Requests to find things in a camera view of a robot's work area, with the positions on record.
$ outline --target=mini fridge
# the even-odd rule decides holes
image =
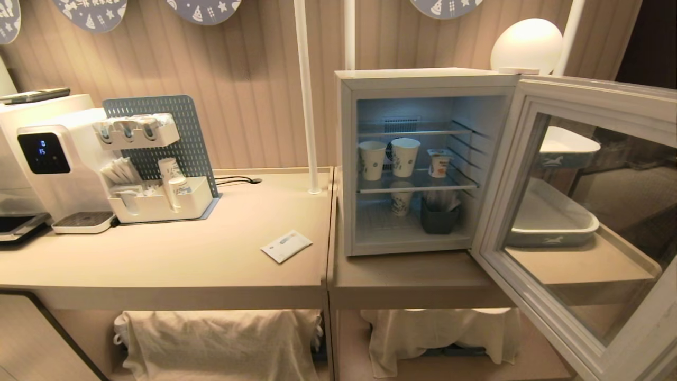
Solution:
[[[677,355],[676,91],[465,68],[336,77],[337,255],[467,252],[584,378],[665,376]],[[415,155],[402,159],[401,139]],[[460,202],[432,219],[451,229],[426,226],[440,195]]]

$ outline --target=hanging round sign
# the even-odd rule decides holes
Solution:
[[[52,0],[73,24],[86,31],[112,31],[123,20],[127,0]]]
[[[0,44],[8,44],[19,35],[21,9],[19,0],[0,1]]]
[[[233,16],[241,0],[167,0],[167,3],[190,22],[216,25]]]
[[[481,2],[482,0],[412,0],[423,14],[440,20],[461,17]]]

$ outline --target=fridge shelf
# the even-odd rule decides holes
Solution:
[[[428,234],[420,220],[420,197],[414,197],[409,214],[397,217],[390,197],[357,200],[355,251],[361,255],[470,249],[471,238],[463,223],[450,234]]]
[[[399,129],[397,125],[388,126],[389,129]],[[412,124],[403,126],[404,129],[412,128]],[[451,122],[416,122],[414,131],[388,131],[384,123],[360,123],[358,126],[359,138],[371,138],[376,136],[420,136],[420,135],[460,135],[471,134],[473,131],[455,121]]]
[[[358,193],[392,193],[415,191],[442,191],[451,189],[475,189],[479,185],[453,165],[449,165],[447,176],[434,178],[428,175],[428,169],[415,169],[407,178],[400,178],[393,172],[383,172],[380,180],[364,180],[361,176],[357,184]]]

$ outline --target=fridge vent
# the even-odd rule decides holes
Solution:
[[[387,117],[383,119],[384,132],[414,132],[420,117]]]

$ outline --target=drip tray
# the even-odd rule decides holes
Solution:
[[[110,228],[112,212],[78,212],[51,225],[60,234],[98,234]]]
[[[17,244],[45,228],[49,214],[31,216],[0,216],[0,245]]]

